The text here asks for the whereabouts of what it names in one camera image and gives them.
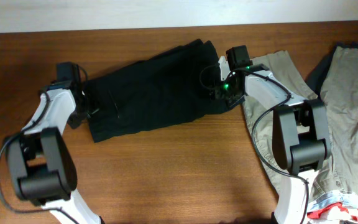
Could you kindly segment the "black shorts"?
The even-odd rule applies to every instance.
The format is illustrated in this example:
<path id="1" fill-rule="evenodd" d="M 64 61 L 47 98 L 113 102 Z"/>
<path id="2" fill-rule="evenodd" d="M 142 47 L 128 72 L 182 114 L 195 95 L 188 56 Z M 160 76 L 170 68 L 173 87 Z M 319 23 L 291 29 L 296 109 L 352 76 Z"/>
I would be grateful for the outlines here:
<path id="1" fill-rule="evenodd" d="M 90 80 L 94 142 L 225 113 L 244 101 L 223 83 L 214 45 L 194 40 Z"/>

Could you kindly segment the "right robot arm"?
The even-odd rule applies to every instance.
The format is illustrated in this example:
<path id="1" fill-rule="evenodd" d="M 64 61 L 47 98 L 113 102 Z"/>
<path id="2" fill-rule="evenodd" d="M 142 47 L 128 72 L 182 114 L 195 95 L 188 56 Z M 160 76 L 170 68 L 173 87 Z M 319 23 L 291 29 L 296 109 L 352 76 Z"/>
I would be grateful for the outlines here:
<path id="1" fill-rule="evenodd" d="M 219 80 L 205 85 L 215 99 L 234 106 L 251 96 L 266 109 L 252 125 L 253 145 L 257 144 L 258 124 L 273 114 L 272 152 L 276 165 L 257 153 L 263 164 L 282 176 L 271 222 L 306 223 L 313 182 L 331 156 L 324 103 L 288 89 L 267 66 L 253 63 L 245 45 L 227 50 L 215 66 L 220 71 Z"/>

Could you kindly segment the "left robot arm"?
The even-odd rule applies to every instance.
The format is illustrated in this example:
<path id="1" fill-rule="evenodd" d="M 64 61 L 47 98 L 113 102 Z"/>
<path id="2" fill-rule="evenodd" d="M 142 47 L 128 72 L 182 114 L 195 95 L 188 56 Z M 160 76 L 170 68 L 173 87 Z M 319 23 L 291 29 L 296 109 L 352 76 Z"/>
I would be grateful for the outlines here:
<path id="1" fill-rule="evenodd" d="M 4 198 L 1 184 L 0 200 L 18 214 L 49 212 L 60 223 L 103 224 L 77 189 L 76 168 L 63 140 L 66 126 L 76 129 L 90 116 L 88 74 L 73 62 L 56 68 L 57 78 L 39 91 L 40 103 L 29 122 L 6 138 L 0 149 L 16 197 L 35 208 L 14 208 Z"/>

